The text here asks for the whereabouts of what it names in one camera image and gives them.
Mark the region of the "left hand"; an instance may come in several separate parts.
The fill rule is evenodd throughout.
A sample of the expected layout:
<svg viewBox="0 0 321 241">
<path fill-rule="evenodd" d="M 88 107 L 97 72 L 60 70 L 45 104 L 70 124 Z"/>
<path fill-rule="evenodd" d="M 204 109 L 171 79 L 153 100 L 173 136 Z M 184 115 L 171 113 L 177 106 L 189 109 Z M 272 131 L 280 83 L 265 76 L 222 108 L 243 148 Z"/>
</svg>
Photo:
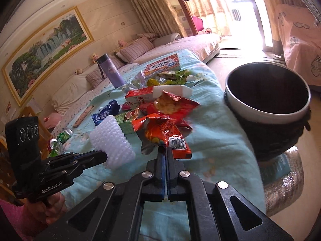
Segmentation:
<svg viewBox="0 0 321 241">
<path fill-rule="evenodd" d="M 56 193 L 47 199 L 47 205 L 43 202 L 25 203 L 28 212 L 38 221 L 50 225 L 60 219 L 66 212 L 65 197 L 61 193 Z"/>
</svg>

